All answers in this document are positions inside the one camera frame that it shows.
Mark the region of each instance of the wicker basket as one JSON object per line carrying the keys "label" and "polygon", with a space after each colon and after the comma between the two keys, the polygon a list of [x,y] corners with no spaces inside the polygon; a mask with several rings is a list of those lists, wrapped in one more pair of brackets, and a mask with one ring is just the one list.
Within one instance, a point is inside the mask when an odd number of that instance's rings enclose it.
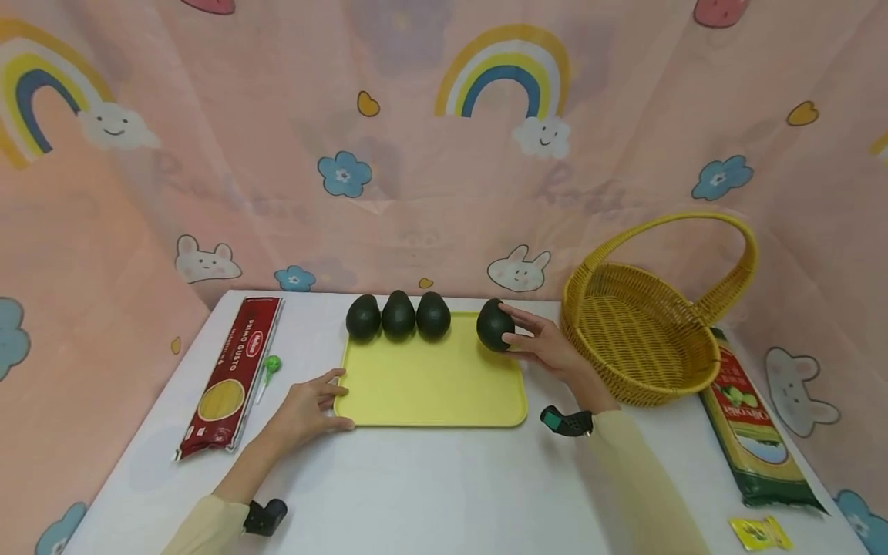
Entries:
{"label": "wicker basket", "polygon": [[[630,238],[693,218],[726,222],[746,240],[737,266],[696,303],[649,272],[605,262]],[[561,329],[621,402],[655,407],[697,393],[712,383],[720,367],[710,326],[749,286],[757,255],[749,228],[724,214],[677,214],[634,227],[598,247],[567,280]]]}

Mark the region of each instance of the table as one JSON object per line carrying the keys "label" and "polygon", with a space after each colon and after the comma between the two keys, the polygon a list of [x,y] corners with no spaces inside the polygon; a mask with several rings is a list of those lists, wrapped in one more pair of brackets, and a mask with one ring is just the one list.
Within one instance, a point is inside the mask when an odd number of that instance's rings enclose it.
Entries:
{"label": "table", "polygon": [[[286,298],[271,353],[283,361],[253,408],[241,448],[280,405],[287,385],[339,365],[344,325],[355,295],[229,291],[204,324],[176,372],[68,544],[66,555],[156,555],[195,502],[223,478],[235,456],[171,457],[200,399],[244,297]],[[380,298],[380,305],[385,298]],[[452,311],[477,311],[483,300],[448,298]],[[557,320],[559,304],[510,301]],[[738,353],[745,368],[749,357]],[[280,497],[289,514],[271,538],[245,535],[245,553],[331,555],[558,555],[624,553],[621,519],[607,476],[585,442],[549,432],[538,416],[549,404],[576,405],[540,369],[523,368],[529,411],[514,429],[360,428],[329,436],[284,460],[256,499]],[[774,515],[797,553],[866,551],[795,445],[789,448],[832,515],[741,504],[715,434],[696,397],[667,407],[627,408],[675,481],[713,553],[745,551],[730,517]],[[784,438],[789,438],[781,429]]]}

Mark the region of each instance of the beige sleeve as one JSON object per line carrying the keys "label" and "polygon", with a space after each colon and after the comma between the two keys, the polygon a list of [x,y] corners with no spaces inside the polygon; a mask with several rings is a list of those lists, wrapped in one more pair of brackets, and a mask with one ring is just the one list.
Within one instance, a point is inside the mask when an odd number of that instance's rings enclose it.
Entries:
{"label": "beige sleeve", "polygon": [[162,555],[218,555],[234,552],[250,507],[216,496],[197,502]]}
{"label": "beige sleeve", "polygon": [[591,447],[617,487],[637,552],[710,555],[684,499],[632,417],[609,410],[594,423]]}

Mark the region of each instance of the human hand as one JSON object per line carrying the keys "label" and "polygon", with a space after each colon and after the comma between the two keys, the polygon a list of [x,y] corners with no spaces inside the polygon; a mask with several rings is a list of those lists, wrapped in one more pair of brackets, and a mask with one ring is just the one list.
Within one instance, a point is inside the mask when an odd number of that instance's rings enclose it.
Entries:
{"label": "human hand", "polygon": [[322,433],[354,429],[351,418],[324,414],[333,407],[336,397],[348,393],[348,389],[333,383],[344,373],[343,369],[332,369],[303,384],[293,384],[260,435],[270,438],[283,454]]}
{"label": "human hand", "polygon": [[504,353],[506,356],[542,367],[570,388],[584,410],[598,414],[620,409],[601,377],[567,341],[555,322],[514,306],[500,304],[499,308],[511,316],[515,325],[534,334],[504,333],[503,341],[514,347]]}
{"label": "human hand", "polygon": [[562,382],[570,381],[577,373],[592,370],[589,362],[567,341],[555,322],[514,306],[500,304],[499,308],[511,316],[515,325],[534,334],[503,334],[503,341],[514,347],[505,352],[506,356],[533,362]]}

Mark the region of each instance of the yellow tray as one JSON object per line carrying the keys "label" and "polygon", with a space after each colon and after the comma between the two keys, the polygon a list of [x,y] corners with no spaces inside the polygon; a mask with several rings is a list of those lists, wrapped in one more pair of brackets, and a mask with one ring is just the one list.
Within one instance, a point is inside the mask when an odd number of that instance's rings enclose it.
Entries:
{"label": "yellow tray", "polygon": [[394,343],[380,334],[345,346],[337,415],[364,426],[512,427],[527,417],[517,362],[478,340],[478,313],[452,313],[450,331],[429,342]]}

